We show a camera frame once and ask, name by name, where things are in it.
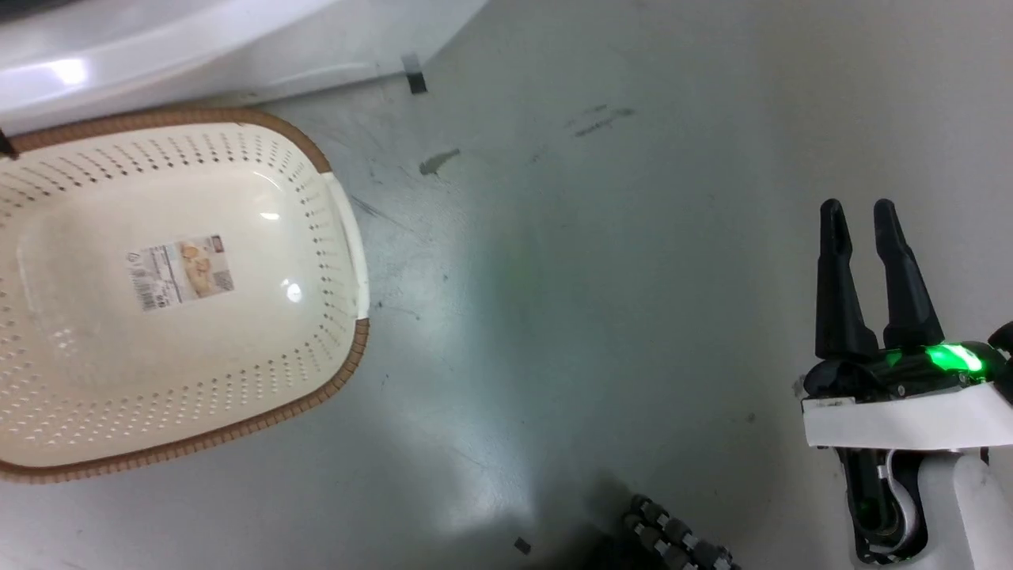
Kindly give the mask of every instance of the concrete floor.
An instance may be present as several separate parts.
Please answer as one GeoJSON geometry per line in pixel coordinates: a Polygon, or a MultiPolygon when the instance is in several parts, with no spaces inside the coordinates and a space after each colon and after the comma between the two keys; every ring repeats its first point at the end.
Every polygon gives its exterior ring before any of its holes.
{"type": "Polygon", "coordinates": [[[266,105],[357,203],[363,367],[228,445],[0,486],[0,568],[567,567],[624,489],[747,568],[848,568],[844,484],[792,393],[819,203],[845,200],[874,329],[880,195],[951,338],[1013,317],[1011,8],[906,6],[494,1],[426,94],[266,105]]]}

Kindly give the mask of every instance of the floor stain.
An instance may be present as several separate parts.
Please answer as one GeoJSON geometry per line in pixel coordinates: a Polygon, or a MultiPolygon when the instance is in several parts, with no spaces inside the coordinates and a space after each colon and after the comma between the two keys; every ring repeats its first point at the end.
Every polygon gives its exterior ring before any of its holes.
{"type": "Polygon", "coordinates": [[[440,167],[447,163],[448,160],[454,158],[458,154],[461,154],[460,148],[455,148],[454,150],[448,152],[441,152],[440,154],[434,154],[433,156],[426,158],[418,165],[418,173],[423,176],[430,174],[439,174],[440,167]]]}

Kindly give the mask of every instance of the sticker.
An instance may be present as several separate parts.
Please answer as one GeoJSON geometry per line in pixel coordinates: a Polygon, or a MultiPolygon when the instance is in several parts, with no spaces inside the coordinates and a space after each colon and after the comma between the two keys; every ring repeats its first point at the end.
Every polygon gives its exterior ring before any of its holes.
{"type": "Polygon", "coordinates": [[[127,253],[134,295],[147,313],[233,291],[219,235],[183,239],[127,253]]]}

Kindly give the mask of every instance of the basket rim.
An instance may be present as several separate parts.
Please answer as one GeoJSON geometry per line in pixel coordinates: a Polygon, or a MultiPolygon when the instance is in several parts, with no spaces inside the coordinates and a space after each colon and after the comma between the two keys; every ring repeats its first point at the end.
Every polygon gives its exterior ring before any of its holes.
{"type": "MultiPolygon", "coordinates": [[[[305,133],[287,120],[250,108],[177,108],[121,114],[16,135],[10,138],[10,142],[17,152],[23,153],[116,133],[216,123],[256,125],[275,131],[291,140],[303,151],[318,172],[321,174],[331,172],[327,158],[305,133]]],[[[0,480],[30,484],[63,483],[132,470],[214,447],[298,416],[337,394],[337,391],[348,382],[366,351],[369,332],[370,320],[368,318],[357,320],[352,347],[337,373],[317,390],[288,404],[185,439],[87,462],[26,467],[0,460],[0,480]]]]}
{"type": "Polygon", "coordinates": [[[330,163],[317,145],[297,127],[262,110],[252,108],[168,108],[147,112],[116,114],[104,118],[93,118],[60,127],[43,129],[9,138],[11,146],[18,153],[29,152],[48,146],[114,135],[159,127],[180,125],[202,125],[215,123],[238,123],[256,125],[279,133],[291,140],[306,154],[310,162],[321,174],[330,172],[330,163]]]}

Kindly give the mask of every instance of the basket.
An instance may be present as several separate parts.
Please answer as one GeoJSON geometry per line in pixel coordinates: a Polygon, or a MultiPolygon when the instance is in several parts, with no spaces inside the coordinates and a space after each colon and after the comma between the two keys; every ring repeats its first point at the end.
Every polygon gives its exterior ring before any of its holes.
{"type": "Polygon", "coordinates": [[[298,129],[168,110],[14,137],[0,160],[0,477],[60,482],[291,418],[352,377],[369,283],[298,129]]]}

